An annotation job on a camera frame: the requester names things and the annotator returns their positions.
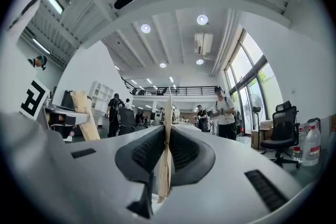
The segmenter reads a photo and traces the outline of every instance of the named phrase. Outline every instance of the man in black shirt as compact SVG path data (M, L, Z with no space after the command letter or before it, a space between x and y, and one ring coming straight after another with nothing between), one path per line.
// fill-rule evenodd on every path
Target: man in black shirt
M202 130L203 133L207 131L207 115L206 115L206 110L202 108L202 106L199 104L197 106L198 108L198 128Z
M109 134L107 137L115 137L119 129L119 108L124 108L124 102L119 99L119 94L116 93L114 97L110 100L105 117L107 118L110 115L110 126Z

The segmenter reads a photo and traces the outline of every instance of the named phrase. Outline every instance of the white ceiling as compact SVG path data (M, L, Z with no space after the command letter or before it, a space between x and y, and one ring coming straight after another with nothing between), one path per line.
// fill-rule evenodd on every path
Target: white ceiling
M145 74L159 70L161 62L169 66L194 66L198 59L194 53L194 34L200 31L214 35L207 57L216 58L225 34L229 35L225 29L233 21L228 16L230 9L289 23L283 16L288 0L136 0L121 10L113 8L114 0L71 0L70 6L65 0L58 1L65 8L61 15L47 0L42 0L24 33L26 39L34 36L63 67L81 45L88 47L102 40L120 74L128 79L147 78ZM208 25L196 23L199 14L209 17ZM139 29L144 23L151 26L149 34ZM205 60L202 71L210 74L219 66L214 60ZM165 82L162 79L156 86L165 86Z

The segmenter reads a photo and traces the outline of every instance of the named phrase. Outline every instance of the air conditioner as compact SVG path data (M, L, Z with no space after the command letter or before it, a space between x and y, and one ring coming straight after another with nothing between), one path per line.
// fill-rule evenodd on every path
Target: air conditioner
M195 53L203 56L209 53L211 51L213 37L213 34L195 34Z

